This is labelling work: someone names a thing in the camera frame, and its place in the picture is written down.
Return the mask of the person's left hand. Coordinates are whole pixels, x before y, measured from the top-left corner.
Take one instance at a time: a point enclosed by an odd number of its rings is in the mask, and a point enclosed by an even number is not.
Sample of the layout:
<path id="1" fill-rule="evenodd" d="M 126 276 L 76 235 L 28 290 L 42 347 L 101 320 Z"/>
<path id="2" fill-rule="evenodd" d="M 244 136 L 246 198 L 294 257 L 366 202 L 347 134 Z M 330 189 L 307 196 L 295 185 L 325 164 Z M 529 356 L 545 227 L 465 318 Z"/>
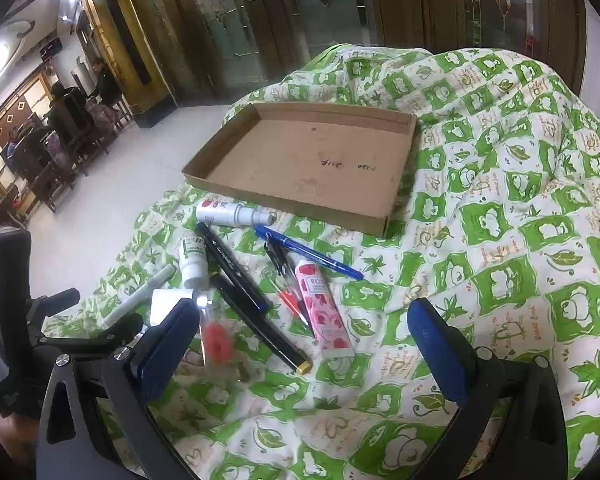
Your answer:
<path id="1" fill-rule="evenodd" d="M 7 417 L 0 414 L 0 443 L 18 466 L 34 469 L 38 421 L 16 413 Z"/>

